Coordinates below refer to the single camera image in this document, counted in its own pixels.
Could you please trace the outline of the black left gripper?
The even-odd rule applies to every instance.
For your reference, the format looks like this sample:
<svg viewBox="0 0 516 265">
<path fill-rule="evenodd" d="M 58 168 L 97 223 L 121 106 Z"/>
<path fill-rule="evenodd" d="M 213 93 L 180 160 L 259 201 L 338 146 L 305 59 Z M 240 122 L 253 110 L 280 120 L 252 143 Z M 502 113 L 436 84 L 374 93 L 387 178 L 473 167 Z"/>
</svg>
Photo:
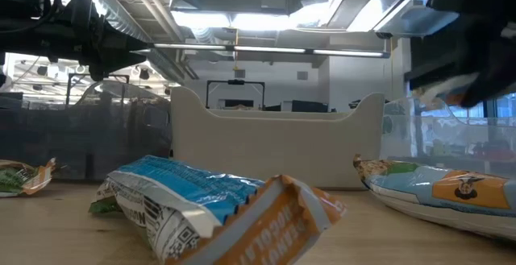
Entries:
<svg viewBox="0 0 516 265">
<path fill-rule="evenodd" d="M 133 52 L 148 49 L 148 44 L 116 30 L 109 23 L 103 25 L 103 17 L 98 14 L 93 0 L 70 0 L 61 19 L 72 28 L 73 51 L 78 53 L 79 63 L 89 67 L 94 81 L 102 81 L 105 74 L 147 60 L 146 56 Z M 98 47 L 100 39 L 102 48 L 123 52 L 109 55 L 104 61 L 104 70 Z"/>
</svg>

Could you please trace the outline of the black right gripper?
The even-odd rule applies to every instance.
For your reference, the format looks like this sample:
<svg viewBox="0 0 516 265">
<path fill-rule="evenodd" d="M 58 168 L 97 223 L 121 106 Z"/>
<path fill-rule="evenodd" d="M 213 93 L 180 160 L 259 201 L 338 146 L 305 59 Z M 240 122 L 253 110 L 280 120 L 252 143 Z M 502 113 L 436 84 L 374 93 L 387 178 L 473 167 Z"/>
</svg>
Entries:
<svg viewBox="0 0 516 265">
<path fill-rule="evenodd" d="M 468 87 L 460 106 L 516 93 L 516 0 L 429 0 L 427 6 L 447 21 L 431 38 L 468 52 L 500 51 Z"/>
</svg>

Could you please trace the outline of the tan and green granola bar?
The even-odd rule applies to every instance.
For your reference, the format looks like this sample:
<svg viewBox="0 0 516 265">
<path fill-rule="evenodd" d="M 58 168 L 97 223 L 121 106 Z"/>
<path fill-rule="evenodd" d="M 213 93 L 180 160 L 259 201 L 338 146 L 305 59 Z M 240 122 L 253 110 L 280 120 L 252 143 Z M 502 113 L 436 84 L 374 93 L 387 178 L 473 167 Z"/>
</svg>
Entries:
<svg viewBox="0 0 516 265">
<path fill-rule="evenodd" d="M 0 159 L 0 198 L 37 193 L 50 183 L 55 168 L 55 158 L 39 167 Z"/>
</svg>

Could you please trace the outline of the tan and blue granola bar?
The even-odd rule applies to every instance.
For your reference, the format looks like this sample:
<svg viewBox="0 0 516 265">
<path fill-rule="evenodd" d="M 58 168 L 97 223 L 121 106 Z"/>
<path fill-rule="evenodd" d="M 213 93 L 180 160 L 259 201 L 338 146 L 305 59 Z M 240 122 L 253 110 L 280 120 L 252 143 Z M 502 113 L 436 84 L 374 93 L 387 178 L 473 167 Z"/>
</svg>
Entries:
<svg viewBox="0 0 516 265">
<path fill-rule="evenodd" d="M 354 156 L 364 186 L 411 217 L 516 242 L 516 177 Z"/>
</svg>

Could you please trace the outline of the clear plastic bin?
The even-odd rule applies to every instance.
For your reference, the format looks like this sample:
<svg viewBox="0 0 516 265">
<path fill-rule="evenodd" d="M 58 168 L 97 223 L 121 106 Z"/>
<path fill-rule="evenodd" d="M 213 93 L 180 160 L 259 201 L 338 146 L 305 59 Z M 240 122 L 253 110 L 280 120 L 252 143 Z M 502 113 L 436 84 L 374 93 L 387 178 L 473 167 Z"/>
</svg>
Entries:
<svg viewBox="0 0 516 265">
<path fill-rule="evenodd" d="M 516 178 L 516 118 L 484 117 L 440 100 L 385 104 L 381 158 Z"/>
</svg>

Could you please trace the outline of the dark translucent plastic bin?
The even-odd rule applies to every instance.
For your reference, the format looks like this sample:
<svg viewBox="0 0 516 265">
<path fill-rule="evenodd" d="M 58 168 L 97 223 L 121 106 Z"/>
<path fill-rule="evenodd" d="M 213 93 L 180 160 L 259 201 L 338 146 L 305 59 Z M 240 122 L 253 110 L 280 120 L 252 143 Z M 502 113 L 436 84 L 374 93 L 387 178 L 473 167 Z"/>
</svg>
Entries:
<svg viewBox="0 0 516 265">
<path fill-rule="evenodd" d="M 0 159 L 55 159 L 62 180 L 103 180 L 146 155 L 169 157 L 169 100 L 118 81 L 91 85 L 73 104 L 0 93 Z"/>
</svg>

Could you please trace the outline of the long ceiling light bar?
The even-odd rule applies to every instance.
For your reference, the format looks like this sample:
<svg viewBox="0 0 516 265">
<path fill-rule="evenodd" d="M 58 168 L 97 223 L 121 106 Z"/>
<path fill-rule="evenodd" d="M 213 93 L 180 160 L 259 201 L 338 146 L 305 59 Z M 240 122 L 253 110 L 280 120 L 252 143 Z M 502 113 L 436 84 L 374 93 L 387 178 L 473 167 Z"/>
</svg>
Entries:
<svg viewBox="0 0 516 265">
<path fill-rule="evenodd" d="M 388 58 L 389 52 L 370 52 L 358 50 L 340 50 L 325 48 L 280 48 L 265 46 L 245 46 L 245 45 L 220 45 L 220 44 L 197 44 L 197 43 L 146 43 L 138 51 L 150 49 L 175 49 L 175 50 L 194 50 L 209 52 L 267 52 L 281 54 L 302 54 L 311 56 L 346 56 L 363 58 Z"/>
</svg>

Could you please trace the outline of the light opaque plastic bin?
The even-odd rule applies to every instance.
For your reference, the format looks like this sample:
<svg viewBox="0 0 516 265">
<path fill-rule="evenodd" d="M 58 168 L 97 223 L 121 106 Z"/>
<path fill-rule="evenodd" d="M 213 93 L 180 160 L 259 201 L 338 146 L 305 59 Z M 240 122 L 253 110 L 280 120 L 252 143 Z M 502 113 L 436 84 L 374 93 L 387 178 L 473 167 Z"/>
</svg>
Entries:
<svg viewBox="0 0 516 265">
<path fill-rule="evenodd" d="M 318 188 L 363 189 L 355 155 L 380 155 L 385 97 L 347 113 L 210 110 L 191 89 L 171 91 L 173 158 L 195 168 L 267 180 L 288 175 Z"/>
</svg>

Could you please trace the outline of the black monitor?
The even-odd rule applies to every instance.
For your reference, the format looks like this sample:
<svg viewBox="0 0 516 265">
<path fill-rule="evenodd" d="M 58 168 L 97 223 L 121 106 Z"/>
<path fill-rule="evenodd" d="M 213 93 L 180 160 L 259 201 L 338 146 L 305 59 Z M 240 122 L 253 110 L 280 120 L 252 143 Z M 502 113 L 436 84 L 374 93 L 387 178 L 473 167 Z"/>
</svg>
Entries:
<svg viewBox="0 0 516 265">
<path fill-rule="evenodd" d="M 289 112 L 303 112 L 303 113 L 327 113 L 328 104 L 316 101 L 284 101 L 282 109 Z"/>
</svg>

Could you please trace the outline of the black gantry frame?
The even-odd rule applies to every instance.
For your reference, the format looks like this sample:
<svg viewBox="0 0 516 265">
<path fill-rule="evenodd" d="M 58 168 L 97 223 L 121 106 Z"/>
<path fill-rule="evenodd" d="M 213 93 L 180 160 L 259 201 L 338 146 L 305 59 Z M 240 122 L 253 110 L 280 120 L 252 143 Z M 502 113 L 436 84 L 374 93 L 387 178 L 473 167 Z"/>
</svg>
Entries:
<svg viewBox="0 0 516 265">
<path fill-rule="evenodd" d="M 73 78 L 74 77 L 78 77 L 77 81 L 76 82 L 73 82 Z M 73 73 L 69 73 L 68 74 L 68 81 L 67 81 L 67 85 L 66 85 L 66 94 L 65 94 L 65 106 L 68 107 L 69 106 L 69 103 L 70 103 L 70 97 L 71 97 L 71 89 L 77 84 L 77 83 L 80 83 L 82 79 L 84 79 L 85 77 L 90 77 L 89 74 L 86 74 L 86 73 L 78 73 L 78 72 L 73 72 Z M 130 83 L 130 77 L 128 75 L 121 75 L 121 74 L 110 74 L 107 76 L 107 78 L 113 78 L 113 79 L 124 79 L 124 82 L 126 84 L 129 84 Z"/>
<path fill-rule="evenodd" d="M 210 97 L 210 85 L 212 83 L 218 83 L 218 84 L 228 84 L 228 85 L 261 85 L 262 86 L 262 92 L 261 92 L 261 108 L 265 107 L 265 90 L 266 90 L 266 84 L 263 81 L 245 81 L 245 80 L 239 80 L 239 79 L 233 79 L 233 80 L 208 80 L 206 82 L 206 100 L 205 100 L 205 107 L 209 109 L 209 97 Z"/>
</svg>

